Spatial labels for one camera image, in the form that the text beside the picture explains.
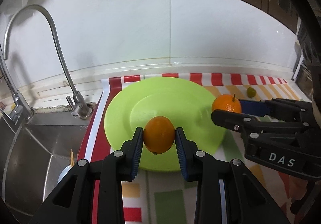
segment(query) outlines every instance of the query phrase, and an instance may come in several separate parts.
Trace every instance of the tangerine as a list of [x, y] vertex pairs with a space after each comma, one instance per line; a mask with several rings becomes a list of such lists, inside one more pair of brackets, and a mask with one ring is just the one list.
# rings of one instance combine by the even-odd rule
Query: tangerine
[[153, 154], [164, 153], [174, 143], [175, 128], [168, 118], [156, 116], [146, 124], [143, 140], [147, 150]]
[[222, 94], [214, 100], [212, 104], [212, 111], [216, 109], [242, 113], [240, 101], [235, 98], [235, 95], [230, 94]]

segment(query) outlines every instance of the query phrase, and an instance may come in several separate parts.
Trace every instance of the green lime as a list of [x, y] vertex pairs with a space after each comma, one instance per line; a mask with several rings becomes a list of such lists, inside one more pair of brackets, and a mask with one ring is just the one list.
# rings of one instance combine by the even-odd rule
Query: green lime
[[255, 89], [253, 89], [252, 87], [249, 87], [246, 91], [246, 95], [249, 97], [249, 98], [253, 98], [254, 96], [256, 96], [256, 91]]

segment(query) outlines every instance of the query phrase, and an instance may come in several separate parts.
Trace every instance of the tablecloth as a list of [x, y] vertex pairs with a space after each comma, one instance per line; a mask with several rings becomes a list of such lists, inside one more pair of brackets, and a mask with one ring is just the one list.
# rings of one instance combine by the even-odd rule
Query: tablecloth
[[[112, 99], [128, 85], [155, 76], [177, 77], [190, 80], [205, 87], [214, 96], [229, 93], [236, 98], [248, 99], [246, 90], [253, 87], [255, 100], [271, 98], [301, 99], [286, 80], [270, 76], [241, 74], [159, 74], [114, 77], [102, 80], [103, 93], [93, 113], [86, 135], [83, 139], [79, 159], [89, 162], [104, 159], [110, 147], [104, 131], [104, 114]], [[275, 119], [265, 116], [261, 120]], [[243, 140], [239, 133], [226, 130], [224, 140], [213, 156], [230, 161], [239, 158], [271, 194], [291, 223], [298, 217], [290, 212], [291, 198], [288, 175], [258, 165], [244, 158]], [[97, 223], [97, 200], [99, 181], [94, 189], [92, 223]], [[133, 182], [122, 183], [124, 216], [126, 223], [148, 224], [193, 224], [196, 205], [197, 183], [185, 182], [180, 172], [160, 173], [139, 170]]]

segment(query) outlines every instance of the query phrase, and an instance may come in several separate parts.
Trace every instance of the green plate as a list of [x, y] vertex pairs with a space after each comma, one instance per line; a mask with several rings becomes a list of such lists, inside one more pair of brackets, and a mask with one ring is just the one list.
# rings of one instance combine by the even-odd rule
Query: green plate
[[[123, 89], [109, 104], [105, 133], [114, 150], [133, 138], [136, 127], [145, 128], [155, 116], [165, 116], [175, 128], [182, 127], [186, 138], [200, 150], [214, 154], [225, 129], [211, 121], [215, 97], [204, 87], [188, 80], [154, 77]], [[165, 153], [154, 155], [143, 147], [140, 168], [152, 171], [179, 171], [175, 144]]]

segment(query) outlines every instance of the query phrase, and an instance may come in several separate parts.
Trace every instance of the sink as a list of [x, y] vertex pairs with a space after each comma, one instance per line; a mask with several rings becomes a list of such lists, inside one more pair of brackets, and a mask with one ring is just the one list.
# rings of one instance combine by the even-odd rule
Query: sink
[[70, 149], [77, 154], [90, 118], [70, 112], [35, 114], [22, 124], [6, 160], [2, 196], [21, 224], [27, 224], [70, 164]]

